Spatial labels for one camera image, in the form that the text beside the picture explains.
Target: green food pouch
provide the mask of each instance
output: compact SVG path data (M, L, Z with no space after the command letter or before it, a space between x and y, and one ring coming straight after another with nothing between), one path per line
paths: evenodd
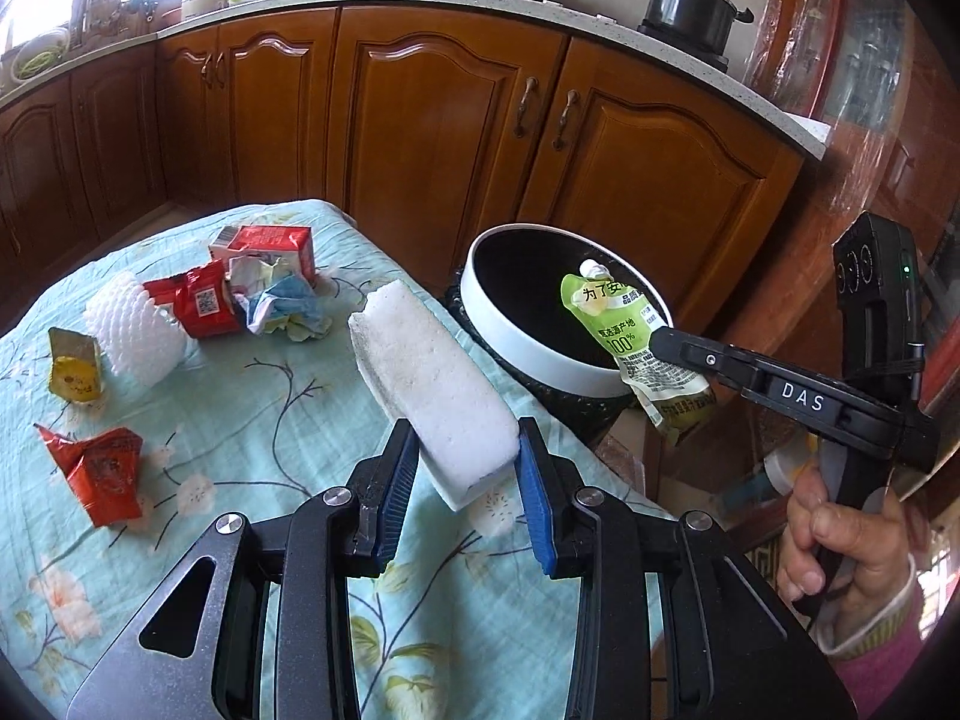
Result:
M716 404L709 382L699 373L653 356L650 334L666 322L646 295L614 281L593 260L584 261L580 273L563 278L560 299L597 343L613 354L620 378L634 391L654 427L675 445Z

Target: metal screw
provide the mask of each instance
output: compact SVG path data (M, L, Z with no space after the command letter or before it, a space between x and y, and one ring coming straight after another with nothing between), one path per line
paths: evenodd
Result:
M575 497L581 506L593 507L602 504L606 496L603 495L603 490L597 490L597 488L582 488L582 490L577 490Z
M695 531L709 531L713 527L713 517L706 512L688 512L683 520L688 528Z
M230 533L236 533L242 527L243 514L237 514L237 512L224 514L217 520L217 533L222 533L224 536L228 536Z
M342 506L349 503L353 493L348 488L330 488L323 492L323 502L328 506Z

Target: white foam block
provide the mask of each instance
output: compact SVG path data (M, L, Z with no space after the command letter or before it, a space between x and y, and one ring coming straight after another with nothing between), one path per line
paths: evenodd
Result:
M406 284L370 293L348 324L360 375L390 419L413 424L422 464L450 509L500 481L520 448L517 419Z

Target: black cooking pot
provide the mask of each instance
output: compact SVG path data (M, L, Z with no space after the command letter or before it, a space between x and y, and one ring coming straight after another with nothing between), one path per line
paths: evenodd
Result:
M650 0L643 23L723 56L733 22L753 20L750 8L737 10L730 0Z

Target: blue crumpled wrapper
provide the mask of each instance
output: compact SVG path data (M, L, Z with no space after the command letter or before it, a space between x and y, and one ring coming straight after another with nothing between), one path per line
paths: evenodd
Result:
M247 329L257 336L282 328L291 341L323 338L333 322L310 283L282 262L236 257L230 260L229 282Z

